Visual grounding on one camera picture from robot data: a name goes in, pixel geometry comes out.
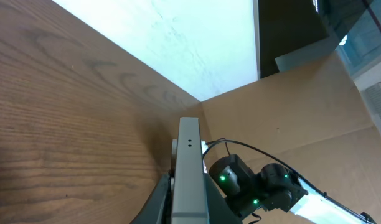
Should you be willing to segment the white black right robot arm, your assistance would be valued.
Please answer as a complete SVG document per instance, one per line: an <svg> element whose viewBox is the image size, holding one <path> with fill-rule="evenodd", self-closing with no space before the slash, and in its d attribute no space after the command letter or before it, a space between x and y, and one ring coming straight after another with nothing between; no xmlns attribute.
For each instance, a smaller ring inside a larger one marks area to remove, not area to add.
<svg viewBox="0 0 381 224"><path fill-rule="evenodd" d="M222 200L240 222L262 209L282 210L313 223L374 223L367 213L355 213L339 202L319 193L301 176L278 163L265 165L254 173L236 154L215 162L209 175L225 194Z"/></svg>

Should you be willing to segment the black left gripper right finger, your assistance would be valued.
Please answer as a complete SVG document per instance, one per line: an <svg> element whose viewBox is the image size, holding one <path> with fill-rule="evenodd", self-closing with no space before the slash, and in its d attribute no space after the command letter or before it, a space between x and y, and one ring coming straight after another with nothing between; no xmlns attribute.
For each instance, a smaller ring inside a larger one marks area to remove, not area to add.
<svg viewBox="0 0 381 224"><path fill-rule="evenodd" d="M228 207L209 174L204 174L210 224L242 224Z"/></svg>

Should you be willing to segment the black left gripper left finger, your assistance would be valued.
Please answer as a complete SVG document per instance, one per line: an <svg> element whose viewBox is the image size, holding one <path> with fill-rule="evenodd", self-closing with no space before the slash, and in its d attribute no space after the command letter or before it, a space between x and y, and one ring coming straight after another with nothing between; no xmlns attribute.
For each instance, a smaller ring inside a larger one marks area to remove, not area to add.
<svg viewBox="0 0 381 224"><path fill-rule="evenodd" d="M170 173L167 173L161 176L141 211L130 223L170 224L171 207L171 176Z"/></svg>

